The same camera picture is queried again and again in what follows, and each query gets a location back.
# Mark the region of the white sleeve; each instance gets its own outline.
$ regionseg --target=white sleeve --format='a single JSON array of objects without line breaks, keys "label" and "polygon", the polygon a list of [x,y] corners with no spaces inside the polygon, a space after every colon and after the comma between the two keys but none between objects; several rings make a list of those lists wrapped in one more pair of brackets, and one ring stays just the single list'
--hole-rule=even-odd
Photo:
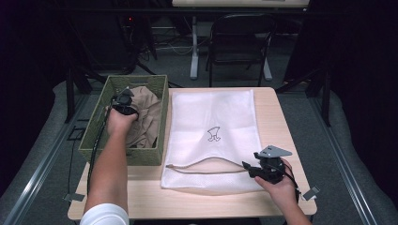
[{"label": "white sleeve", "polygon": [[103,203],[90,208],[82,217],[81,225],[129,225],[126,211],[112,203]]}]

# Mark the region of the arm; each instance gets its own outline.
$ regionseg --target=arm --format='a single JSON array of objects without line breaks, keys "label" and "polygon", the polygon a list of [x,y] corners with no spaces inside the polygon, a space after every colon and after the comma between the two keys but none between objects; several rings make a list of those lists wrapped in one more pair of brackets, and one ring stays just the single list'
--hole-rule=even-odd
[{"label": "arm", "polygon": [[[283,159],[286,166],[291,168],[290,164]],[[288,174],[292,175],[290,170],[286,168],[285,170]],[[295,187],[293,182],[285,176],[283,180],[275,185],[270,182],[263,180],[262,178],[256,176],[254,180],[263,189],[269,192],[271,199],[275,202],[278,208],[283,213],[287,224],[311,224],[310,220],[302,212],[301,208],[296,202]]]},{"label": "arm", "polygon": [[114,203],[128,212],[126,136],[137,114],[123,115],[111,109],[108,142],[100,154],[90,180],[84,212],[101,203]]}]

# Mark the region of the table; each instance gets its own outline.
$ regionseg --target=table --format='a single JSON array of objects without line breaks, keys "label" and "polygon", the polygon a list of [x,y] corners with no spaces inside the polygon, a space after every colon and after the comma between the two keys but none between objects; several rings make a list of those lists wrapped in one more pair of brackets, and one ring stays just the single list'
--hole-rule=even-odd
[{"label": "table", "polygon": [[[284,148],[293,153],[286,157],[294,169],[296,181],[300,190],[306,192],[309,185],[303,171],[297,150],[293,143],[289,128],[283,116],[275,91],[269,87],[240,88],[171,88],[174,92],[209,92],[222,90],[254,91],[254,104],[260,141],[263,147],[270,144]],[[171,103],[166,121],[164,153],[171,125]],[[88,163],[76,193],[86,193]],[[163,219],[163,218],[250,218],[281,216],[282,213],[272,202],[265,191],[256,191],[234,195],[209,196],[198,192],[176,191],[161,188],[162,166],[129,166],[128,193],[129,217],[131,219]],[[71,203],[68,216],[79,220],[83,216],[85,199],[82,202]],[[298,205],[306,215],[316,212],[314,200],[308,202],[299,200]]]},{"label": "table", "polygon": [[[173,7],[181,8],[306,8],[310,0],[173,0]],[[197,48],[197,21],[192,18],[192,80],[198,77],[199,50]],[[264,65],[264,76],[266,81],[272,81],[268,60]]]}]

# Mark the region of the beige fabric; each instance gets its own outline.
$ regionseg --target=beige fabric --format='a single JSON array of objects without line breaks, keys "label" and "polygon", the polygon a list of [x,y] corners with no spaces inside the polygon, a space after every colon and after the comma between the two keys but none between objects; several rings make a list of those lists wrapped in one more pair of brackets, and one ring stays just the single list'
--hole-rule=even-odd
[{"label": "beige fabric", "polygon": [[134,94],[131,107],[138,113],[137,121],[132,123],[126,138],[126,146],[152,148],[158,137],[158,127],[161,120],[161,101],[145,86],[131,89]]}]

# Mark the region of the cloth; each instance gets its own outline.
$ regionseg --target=cloth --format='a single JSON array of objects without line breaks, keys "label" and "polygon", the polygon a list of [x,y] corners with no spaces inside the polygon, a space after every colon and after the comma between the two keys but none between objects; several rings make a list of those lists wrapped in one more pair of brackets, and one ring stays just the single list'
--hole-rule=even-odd
[{"label": "cloth", "polygon": [[81,225],[129,225],[126,211],[112,203],[103,203],[90,208],[82,217]]},{"label": "cloth", "polygon": [[158,137],[161,120],[161,101],[147,87],[131,89],[134,94],[131,107],[139,113],[126,138],[126,146],[151,148]]},{"label": "cloth", "polygon": [[173,93],[167,149],[163,188],[261,190],[242,167],[258,164],[253,152],[261,151],[253,90]]}]

